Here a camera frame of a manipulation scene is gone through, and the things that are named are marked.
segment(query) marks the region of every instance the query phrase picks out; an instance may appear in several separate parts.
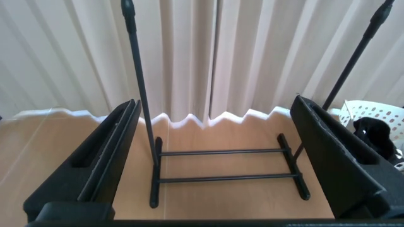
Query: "white curtain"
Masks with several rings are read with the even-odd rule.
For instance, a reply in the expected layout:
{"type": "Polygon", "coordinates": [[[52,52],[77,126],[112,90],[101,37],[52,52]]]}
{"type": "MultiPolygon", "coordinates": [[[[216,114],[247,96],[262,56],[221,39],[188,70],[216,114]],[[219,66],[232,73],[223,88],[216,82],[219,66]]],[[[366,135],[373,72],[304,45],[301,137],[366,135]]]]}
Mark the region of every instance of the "white curtain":
{"type": "MultiPolygon", "coordinates": [[[[214,118],[322,104],[381,0],[134,0],[151,116],[214,118]]],[[[0,115],[65,107],[107,115],[139,98],[118,0],[0,1],[0,115]]],[[[339,92],[404,105],[404,1],[339,92]]]]}

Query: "curtain fold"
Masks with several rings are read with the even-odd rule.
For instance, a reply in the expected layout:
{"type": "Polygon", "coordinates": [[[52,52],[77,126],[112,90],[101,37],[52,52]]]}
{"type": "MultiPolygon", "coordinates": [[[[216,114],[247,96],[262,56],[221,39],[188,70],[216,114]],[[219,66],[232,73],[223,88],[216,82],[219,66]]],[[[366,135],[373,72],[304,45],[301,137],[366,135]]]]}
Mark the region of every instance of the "curtain fold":
{"type": "MultiPolygon", "coordinates": [[[[382,0],[134,0],[151,116],[201,121],[322,104],[382,0]]],[[[404,105],[404,1],[365,49],[332,107],[404,105]]],[[[64,107],[107,115],[139,98],[115,0],[0,2],[0,115],[64,107]]]]}

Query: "beige curtain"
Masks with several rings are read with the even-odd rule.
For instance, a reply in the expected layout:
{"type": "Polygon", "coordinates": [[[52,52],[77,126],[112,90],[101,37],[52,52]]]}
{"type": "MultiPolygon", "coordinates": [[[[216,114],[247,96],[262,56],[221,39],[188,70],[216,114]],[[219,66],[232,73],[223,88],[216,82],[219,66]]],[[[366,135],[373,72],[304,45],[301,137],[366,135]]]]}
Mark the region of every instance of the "beige curtain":
{"type": "MultiPolygon", "coordinates": [[[[380,0],[135,0],[152,117],[214,118],[322,104],[380,0]]],[[[339,92],[404,105],[404,1],[339,92]]],[[[139,98],[120,1],[0,1],[0,115],[65,107],[107,115],[139,98]]]]}

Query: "perforated basket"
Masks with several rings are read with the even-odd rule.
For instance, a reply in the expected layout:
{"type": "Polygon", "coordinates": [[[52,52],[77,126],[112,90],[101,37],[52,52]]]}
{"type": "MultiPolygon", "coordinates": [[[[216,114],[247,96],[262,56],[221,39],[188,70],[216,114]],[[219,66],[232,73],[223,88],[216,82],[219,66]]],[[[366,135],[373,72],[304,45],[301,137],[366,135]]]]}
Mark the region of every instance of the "perforated basket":
{"type": "Polygon", "coordinates": [[[339,118],[341,124],[352,130],[352,122],[362,117],[372,117],[390,126],[390,139],[404,139],[404,109],[392,105],[361,100],[345,101],[339,118]]]}

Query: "floor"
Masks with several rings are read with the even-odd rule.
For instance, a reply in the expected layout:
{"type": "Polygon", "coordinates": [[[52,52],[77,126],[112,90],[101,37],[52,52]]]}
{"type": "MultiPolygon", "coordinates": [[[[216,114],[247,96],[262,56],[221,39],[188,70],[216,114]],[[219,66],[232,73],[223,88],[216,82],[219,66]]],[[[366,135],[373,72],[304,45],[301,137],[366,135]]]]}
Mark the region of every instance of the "floor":
{"type": "MultiPolygon", "coordinates": [[[[23,201],[98,126],[89,116],[66,112],[0,121],[0,219],[23,226],[23,201]]],[[[242,123],[223,119],[202,129],[192,118],[181,126],[160,117],[153,125],[164,151],[278,148],[284,133],[294,151],[300,144],[293,122],[273,112],[267,119],[245,116],[242,123]]],[[[305,153],[298,160],[311,198],[303,201],[290,178],[227,182],[173,183],[160,188],[160,205],[148,205],[152,158],[146,128],[139,122],[114,209],[116,219],[264,219],[333,218],[305,153]]],[[[207,177],[288,173],[281,153],[176,156],[162,160],[162,177],[207,177]]]]}

